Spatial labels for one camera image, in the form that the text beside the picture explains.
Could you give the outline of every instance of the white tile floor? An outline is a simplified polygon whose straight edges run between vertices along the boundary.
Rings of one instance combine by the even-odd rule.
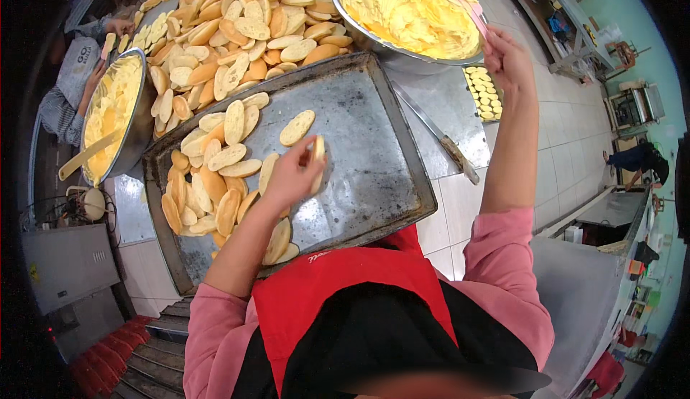
[[[582,87],[570,78],[551,74],[548,60],[512,0],[479,0],[490,23],[507,30],[530,50],[539,97],[539,153],[535,229],[558,221],[612,183],[602,159],[611,150],[611,130],[598,85]],[[499,125],[485,127],[493,151]],[[478,170],[486,176],[487,169]],[[463,176],[432,181],[439,209],[418,223],[419,244],[432,264],[448,279],[461,280],[462,249],[470,239],[479,212],[483,185],[474,187]],[[168,269],[156,242],[120,248],[125,286],[139,314],[158,316],[177,301]]]

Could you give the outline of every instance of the butter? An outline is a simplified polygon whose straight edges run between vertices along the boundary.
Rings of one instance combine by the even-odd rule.
[[[340,2],[360,26],[401,49],[436,59],[465,59],[480,48],[479,30],[459,0]]]
[[[139,85],[142,82],[142,61],[138,56],[127,56],[115,61],[104,74],[91,101],[86,115],[84,147],[118,129],[126,129],[137,103]],[[84,165],[84,174],[97,187],[110,168],[120,149],[122,136],[112,145],[99,151]]]

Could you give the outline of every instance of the staircase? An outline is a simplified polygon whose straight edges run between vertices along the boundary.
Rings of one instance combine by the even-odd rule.
[[[146,326],[151,337],[127,359],[111,399],[184,399],[184,345],[192,298],[168,306]]]

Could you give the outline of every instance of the hand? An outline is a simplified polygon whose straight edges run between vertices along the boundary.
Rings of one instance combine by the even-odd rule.
[[[506,91],[536,93],[534,69],[529,52],[509,33],[487,26],[484,65]]]
[[[312,161],[309,146],[316,136],[306,137],[282,155],[273,166],[262,200],[275,207],[276,213],[291,207],[311,194],[311,184],[326,167],[323,161]]]
[[[101,59],[98,61],[98,64],[96,64],[96,67],[93,69],[93,71],[91,71],[91,76],[88,76],[88,79],[86,80],[86,85],[84,86],[84,93],[82,95],[82,103],[85,103],[85,106],[88,106],[89,101],[91,101],[91,96],[96,90],[96,87],[98,86],[98,83],[101,80],[101,77],[103,77],[103,75],[105,74],[105,72],[106,61]]]
[[[106,24],[106,32],[114,32],[118,37],[125,34],[132,35],[134,32],[134,22],[122,19],[110,19]]]

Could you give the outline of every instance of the teal wall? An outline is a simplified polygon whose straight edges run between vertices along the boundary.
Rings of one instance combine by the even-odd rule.
[[[658,84],[666,117],[661,119],[660,124],[648,127],[647,134],[651,142],[660,145],[660,151],[668,160],[671,169],[666,185],[655,190],[655,194],[661,198],[673,200],[677,139],[687,131],[687,126],[683,115],[676,67],[661,34],[640,0],[583,0],[580,5],[588,16],[594,17],[599,28],[606,27],[608,24],[617,24],[623,32],[623,41],[633,42],[638,50],[651,46],[651,50],[637,57],[635,67],[610,80],[607,88],[611,94],[617,93],[619,83],[638,78],[643,78],[648,83]],[[645,281],[646,284],[662,292],[659,307],[652,313],[648,324],[648,330],[660,336],[666,332],[676,308],[686,251],[685,244],[676,237],[676,211],[673,202],[667,201],[666,206],[665,211],[656,218],[658,231],[673,235],[671,245],[664,246],[660,250],[661,260],[658,263],[660,267],[665,267],[665,276],[659,281]]]

